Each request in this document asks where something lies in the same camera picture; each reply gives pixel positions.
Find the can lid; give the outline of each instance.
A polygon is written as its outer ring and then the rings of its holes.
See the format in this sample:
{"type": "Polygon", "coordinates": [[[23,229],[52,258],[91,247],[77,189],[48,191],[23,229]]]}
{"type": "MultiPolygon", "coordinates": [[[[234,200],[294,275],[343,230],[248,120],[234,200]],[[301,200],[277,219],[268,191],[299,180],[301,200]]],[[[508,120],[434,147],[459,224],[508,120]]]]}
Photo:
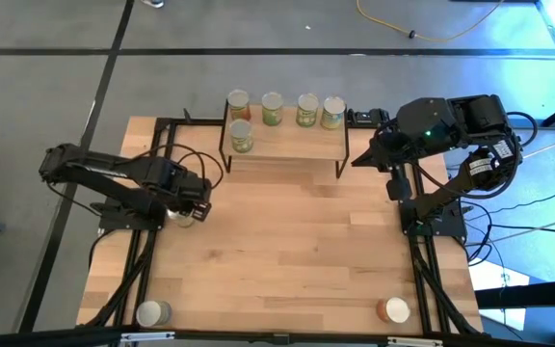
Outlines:
{"type": "Polygon", "coordinates": [[[270,110],[277,110],[283,105],[284,101],[281,95],[276,92],[268,92],[262,95],[262,105],[270,110]]]}
{"type": "Polygon", "coordinates": [[[136,310],[136,320],[143,327],[152,327],[158,323],[162,316],[160,304],[154,301],[142,303],[136,310]]]}
{"type": "Polygon", "coordinates": [[[230,135],[239,139],[245,139],[250,136],[251,124],[247,120],[234,120],[230,124],[230,135]]]}
{"type": "Polygon", "coordinates": [[[318,108],[319,104],[318,97],[313,93],[306,93],[299,96],[299,107],[305,111],[314,111],[318,108]]]}
{"type": "Polygon", "coordinates": [[[234,107],[244,107],[250,102],[248,92],[242,90],[233,90],[228,94],[228,104],[234,107]]]}
{"type": "Polygon", "coordinates": [[[332,115],[341,114],[346,109],[346,103],[338,96],[329,96],[325,99],[325,110],[332,115]]]}
{"type": "Polygon", "coordinates": [[[404,299],[393,297],[386,302],[386,315],[395,323],[404,323],[410,316],[409,305],[404,299]]]}

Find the wooden tabletop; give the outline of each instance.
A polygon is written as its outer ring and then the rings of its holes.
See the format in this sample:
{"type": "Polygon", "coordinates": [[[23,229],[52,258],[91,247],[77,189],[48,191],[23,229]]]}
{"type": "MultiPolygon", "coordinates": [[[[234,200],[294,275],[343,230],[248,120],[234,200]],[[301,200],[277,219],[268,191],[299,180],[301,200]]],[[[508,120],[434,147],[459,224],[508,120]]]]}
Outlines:
{"type": "Polygon", "coordinates": [[[333,130],[320,125],[323,108],[316,113],[316,123],[310,127],[299,126],[296,107],[283,107],[279,125],[268,126],[262,122],[262,106],[250,105],[251,135],[253,148],[247,153],[239,153],[230,142],[232,117],[228,111],[223,143],[225,155],[236,158],[301,158],[344,160],[346,157],[346,134],[344,122],[333,130]]]}
{"type": "MultiPolygon", "coordinates": [[[[148,149],[155,118],[131,118],[121,149],[148,149]]],[[[219,126],[179,126],[175,141],[219,158],[219,126]]],[[[372,130],[350,129],[351,158],[368,148],[372,130]]],[[[176,149],[173,158],[182,151],[176,149]]],[[[199,170],[196,159],[184,164],[199,170]]],[[[446,180],[442,156],[421,165],[446,180]]],[[[215,182],[217,167],[207,164],[215,182]]],[[[167,301],[167,328],[205,331],[288,331],[339,334],[421,334],[407,238],[388,174],[347,166],[340,179],[323,160],[238,159],[211,196],[204,223],[167,223],[158,234],[148,300],[167,301]],[[402,297],[412,315],[404,324],[376,316],[379,299],[402,297]]],[[[425,180],[426,191],[435,186],[425,180]]],[[[119,285],[129,231],[97,246],[78,314],[84,323],[119,285]]],[[[436,238],[442,284],[471,325],[481,320],[463,250],[436,238]]],[[[129,296],[130,322],[135,289],[129,296]]],[[[436,304],[428,294],[433,327],[436,304]]]]}

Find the concrete floor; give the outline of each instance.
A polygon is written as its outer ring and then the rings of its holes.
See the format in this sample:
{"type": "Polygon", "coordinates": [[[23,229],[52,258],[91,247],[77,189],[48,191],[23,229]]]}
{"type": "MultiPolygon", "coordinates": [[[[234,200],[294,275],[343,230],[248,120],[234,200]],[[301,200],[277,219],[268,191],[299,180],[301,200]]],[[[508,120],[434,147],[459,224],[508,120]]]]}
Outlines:
{"type": "MultiPolygon", "coordinates": [[[[123,5],[123,0],[0,0],[0,47],[110,47],[123,5]]],[[[362,0],[361,5],[370,14],[440,37],[467,27],[492,6],[445,0],[362,0]]],[[[354,0],[288,0],[279,5],[271,0],[172,0],[161,11],[135,4],[123,47],[554,45],[532,4],[503,5],[472,34],[441,44],[408,40],[362,18],[354,0]]],[[[105,61],[99,56],[0,57],[0,221],[8,226],[0,234],[0,333],[14,329],[58,201],[37,173],[43,151],[78,142],[105,61]]],[[[382,107],[392,115],[420,96],[497,93],[507,110],[545,118],[555,112],[555,58],[119,57],[92,149],[119,152],[130,116],[181,117],[186,107],[196,118],[220,117],[224,97],[235,87],[251,91],[254,99],[269,90],[291,101],[302,92],[337,93],[349,107],[382,107]]],[[[554,141],[555,131],[545,132],[526,151],[554,141]]],[[[457,162],[461,155],[450,153],[447,162],[457,162]]],[[[485,205],[503,207],[553,193],[555,149],[526,160],[514,186],[485,205]]],[[[83,190],[76,198],[101,200],[83,190]]],[[[555,201],[494,216],[496,223],[512,225],[553,220],[555,201]]],[[[72,208],[38,330],[73,326],[96,228],[96,218],[72,208]]],[[[497,237],[505,233],[494,231],[497,237]]],[[[555,235],[533,233],[498,246],[508,267],[555,280],[555,235]]]]}

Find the wooden shelf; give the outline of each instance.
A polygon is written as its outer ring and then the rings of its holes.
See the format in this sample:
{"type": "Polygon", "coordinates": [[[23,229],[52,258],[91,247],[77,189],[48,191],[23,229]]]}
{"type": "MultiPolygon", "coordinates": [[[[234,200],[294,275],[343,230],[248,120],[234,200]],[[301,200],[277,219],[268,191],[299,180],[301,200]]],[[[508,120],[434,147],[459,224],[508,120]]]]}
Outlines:
{"type": "Polygon", "coordinates": [[[247,153],[239,153],[232,148],[230,141],[230,125],[233,119],[226,107],[224,138],[221,143],[225,156],[341,161],[347,155],[348,140],[344,121],[337,129],[325,129],[320,125],[322,108],[318,110],[316,123],[308,128],[297,124],[296,107],[284,107],[282,121],[276,126],[262,122],[262,106],[250,105],[250,111],[253,148],[247,153]]]}

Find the black metal frame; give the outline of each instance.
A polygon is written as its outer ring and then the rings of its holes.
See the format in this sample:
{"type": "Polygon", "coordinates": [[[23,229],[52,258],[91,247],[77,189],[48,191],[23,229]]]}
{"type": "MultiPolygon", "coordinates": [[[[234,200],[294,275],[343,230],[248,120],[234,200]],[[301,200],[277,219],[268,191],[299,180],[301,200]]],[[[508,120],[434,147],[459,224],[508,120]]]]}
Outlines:
{"type": "MultiPolygon", "coordinates": [[[[350,157],[350,151],[351,151],[350,138],[348,135],[348,129],[349,129],[349,126],[351,125],[349,125],[349,121],[347,120],[346,110],[348,110],[348,107],[346,107],[344,110],[344,119],[343,119],[346,156],[344,157],[344,160],[342,161],[341,165],[339,164],[339,161],[337,160],[335,161],[335,177],[337,177],[338,179],[339,177],[342,176],[342,173],[344,172],[344,168],[346,167],[346,163],[348,162],[348,158],[350,157]]],[[[224,114],[222,115],[222,120],[220,124],[220,126],[222,127],[222,131],[220,132],[220,146],[218,147],[218,151],[220,152],[220,157],[222,157],[222,163],[224,164],[226,172],[230,174],[230,169],[232,168],[232,156],[228,155],[228,159],[226,160],[226,156],[224,155],[224,136],[226,132],[227,117],[228,117],[228,100],[225,102],[224,114]]]]}
{"type": "MultiPolygon", "coordinates": [[[[119,26],[113,40],[113,44],[110,48],[44,48],[44,47],[25,47],[25,48],[6,48],[0,47],[0,56],[107,56],[107,62],[105,68],[100,78],[100,82],[95,93],[95,104],[92,107],[92,111],[88,118],[87,126],[83,136],[80,140],[81,148],[88,149],[93,139],[93,134],[101,113],[101,109],[104,103],[104,98],[107,93],[111,77],[115,68],[115,64],[118,56],[190,56],[190,55],[365,55],[365,56],[537,56],[537,57],[555,57],[555,49],[402,49],[402,48],[157,48],[157,49],[135,49],[135,48],[121,48],[121,43],[123,36],[125,34],[127,24],[130,20],[130,15],[135,4],[134,0],[124,0],[125,6],[121,14],[121,19],[119,21],[119,26]]],[[[555,29],[551,23],[544,7],[539,0],[533,1],[537,6],[545,24],[549,28],[549,34],[551,35],[555,43],[555,29]]],[[[186,117],[185,120],[169,120],[169,131],[172,133],[172,139],[174,138],[174,132],[178,125],[223,125],[222,120],[190,120],[186,117]]],[[[542,124],[543,126],[555,126],[555,114],[549,119],[545,120],[542,124]]],[[[224,127],[221,135],[221,140],[224,138],[224,127]]],[[[229,171],[231,160],[228,158],[226,162],[224,155],[223,161],[226,164],[226,169],[229,171]]],[[[336,162],[336,173],[338,176],[345,168],[348,156],[342,163],[341,168],[338,167],[336,162]]],[[[422,193],[422,185],[420,184],[420,174],[415,173],[415,186],[417,186],[417,193],[422,193]]],[[[31,294],[28,298],[26,307],[23,308],[24,312],[22,314],[22,320],[19,324],[19,331],[21,333],[31,332],[34,328],[38,313],[40,310],[40,304],[42,297],[45,293],[46,286],[48,284],[50,274],[57,256],[57,252],[61,245],[63,239],[63,233],[66,228],[67,218],[71,209],[71,202],[69,199],[73,199],[76,193],[76,185],[68,184],[64,190],[64,195],[68,199],[63,199],[61,201],[59,209],[54,215],[53,223],[49,230],[48,241],[45,249],[44,255],[41,257],[40,267],[35,280],[31,286],[31,294]]],[[[138,253],[138,246],[140,243],[141,231],[134,230],[132,232],[130,248],[128,250],[128,258],[126,259],[125,273],[129,273],[131,266],[133,264],[132,259],[134,259],[138,253]]],[[[414,247],[418,249],[418,242],[415,236],[409,236],[410,249],[414,250],[414,247]]],[[[437,259],[434,246],[434,240],[432,237],[425,237],[426,251],[429,255],[430,267],[435,277],[440,281],[439,271],[437,269],[437,259]]],[[[150,267],[146,267],[146,274],[141,275],[141,282],[144,282],[146,287],[146,280],[143,278],[148,278],[148,272],[150,267]]],[[[417,298],[419,303],[425,303],[425,305],[420,305],[421,307],[421,319],[422,327],[424,332],[431,330],[431,324],[429,322],[429,310],[427,309],[426,292],[423,280],[416,268],[413,268],[415,274],[415,285],[417,287],[417,298]]],[[[139,290],[139,295],[137,296],[138,301],[144,296],[145,289],[139,290]]],[[[125,309],[125,300],[118,306],[117,313],[115,315],[116,321],[122,320],[122,315],[125,309]]],[[[443,331],[447,329],[447,324],[445,323],[446,312],[442,312],[439,309],[440,317],[440,327],[443,331]]],[[[385,336],[373,335],[330,335],[330,334],[290,334],[287,337],[281,336],[276,338],[276,334],[230,334],[230,333],[212,333],[205,334],[199,332],[177,332],[178,336],[188,336],[188,338],[203,338],[203,339],[257,339],[266,340],[270,342],[353,342],[353,343],[382,343],[382,339],[385,336]]]]}

